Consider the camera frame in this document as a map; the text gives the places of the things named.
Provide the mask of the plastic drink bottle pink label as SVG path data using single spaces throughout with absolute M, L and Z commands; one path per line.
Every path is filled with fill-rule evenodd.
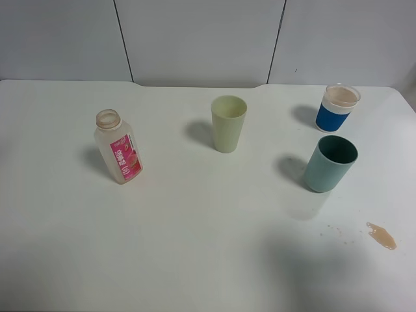
M 96 115 L 94 139 L 114 180 L 123 185 L 143 169 L 131 126 L 113 109 Z

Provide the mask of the teal plastic cup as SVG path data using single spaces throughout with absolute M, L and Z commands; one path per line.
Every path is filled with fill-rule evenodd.
M 315 192 L 331 191 L 357 158 L 357 148 L 349 140 L 336 135 L 324 136 L 306 166 L 304 181 Z

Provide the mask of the pale green plastic cup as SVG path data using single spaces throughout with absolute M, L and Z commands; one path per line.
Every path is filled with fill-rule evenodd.
M 213 140 L 217 151 L 235 151 L 247 108 L 243 99 L 231 95 L 220 96 L 211 103 Z

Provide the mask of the blue sleeved paper cup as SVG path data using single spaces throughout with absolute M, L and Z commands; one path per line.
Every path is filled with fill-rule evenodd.
M 325 133 L 336 132 L 361 99 L 361 94 L 345 84 L 328 85 L 315 119 L 317 128 Z

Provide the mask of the spilled beverage puddle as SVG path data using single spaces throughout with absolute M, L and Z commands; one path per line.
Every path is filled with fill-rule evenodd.
M 371 229 L 369 235 L 380 245 L 384 248 L 389 250 L 395 250 L 397 248 L 397 244 L 394 238 L 387 232 L 387 230 L 383 227 L 377 226 L 376 224 L 367 222 L 367 227 Z

